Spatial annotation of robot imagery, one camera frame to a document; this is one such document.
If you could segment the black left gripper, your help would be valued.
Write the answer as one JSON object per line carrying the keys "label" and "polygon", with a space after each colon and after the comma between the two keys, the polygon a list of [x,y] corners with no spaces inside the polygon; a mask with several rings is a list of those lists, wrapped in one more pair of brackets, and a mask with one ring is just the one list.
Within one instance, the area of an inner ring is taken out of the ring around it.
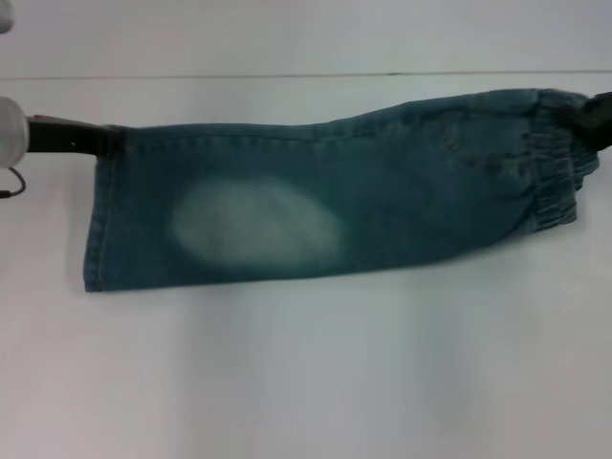
{"label": "black left gripper", "polygon": [[115,158],[125,144],[125,127],[103,127],[56,117],[28,117],[29,153],[79,153]]}

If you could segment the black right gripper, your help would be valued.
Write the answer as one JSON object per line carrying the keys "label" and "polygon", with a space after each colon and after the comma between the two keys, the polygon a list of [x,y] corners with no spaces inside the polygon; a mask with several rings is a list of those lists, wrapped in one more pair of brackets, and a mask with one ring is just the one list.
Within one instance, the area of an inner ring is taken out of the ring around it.
{"label": "black right gripper", "polygon": [[602,93],[589,98],[577,114],[577,131],[597,151],[611,146],[611,106],[611,93]]}

